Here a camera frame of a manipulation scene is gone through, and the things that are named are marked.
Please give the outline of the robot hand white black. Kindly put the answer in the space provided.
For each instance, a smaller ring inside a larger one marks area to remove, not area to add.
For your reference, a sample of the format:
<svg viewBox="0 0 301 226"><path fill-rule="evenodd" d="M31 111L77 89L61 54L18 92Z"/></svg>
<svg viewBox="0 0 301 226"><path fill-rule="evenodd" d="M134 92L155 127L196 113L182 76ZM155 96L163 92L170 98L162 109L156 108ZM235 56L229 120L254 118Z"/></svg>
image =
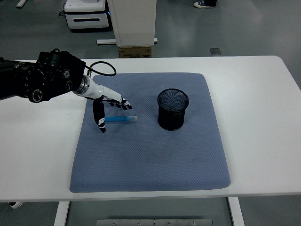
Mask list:
<svg viewBox="0 0 301 226"><path fill-rule="evenodd" d="M83 97L93 100L92 108L94 120L99 130L104 133L106 131L104 102L108 102L110 105L123 108L124 110L133 108L118 92L103 85L96 84L90 77L87 77L87 81L87 90L85 90Z"/></svg>

